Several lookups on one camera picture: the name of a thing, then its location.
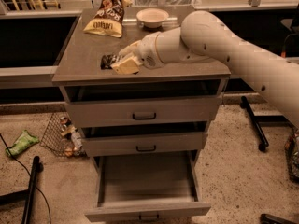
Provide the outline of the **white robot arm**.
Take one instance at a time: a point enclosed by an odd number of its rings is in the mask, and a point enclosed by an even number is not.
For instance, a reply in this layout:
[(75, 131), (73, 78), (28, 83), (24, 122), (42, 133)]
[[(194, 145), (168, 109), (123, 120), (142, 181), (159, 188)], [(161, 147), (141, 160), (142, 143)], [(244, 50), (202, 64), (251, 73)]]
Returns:
[(135, 73), (141, 65), (154, 69), (215, 59), (299, 127), (299, 64), (241, 39), (207, 11), (189, 14), (179, 28), (146, 35), (119, 55), (112, 64), (119, 74)]

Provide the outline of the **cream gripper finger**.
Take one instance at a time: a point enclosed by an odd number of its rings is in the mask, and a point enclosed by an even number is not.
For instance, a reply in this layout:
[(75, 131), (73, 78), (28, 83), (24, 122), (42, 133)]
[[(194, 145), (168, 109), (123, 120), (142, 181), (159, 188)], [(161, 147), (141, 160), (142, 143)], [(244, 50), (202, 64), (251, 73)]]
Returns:
[(137, 50), (137, 47), (139, 45), (140, 41), (137, 40), (136, 42), (128, 45), (127, 47), (125, 47), (124, 49), (122, 49), (120, 52), (119, 52), (119, 55), (120, 56), (126, 56), (130, 53), (135, 53), (135, 51)]

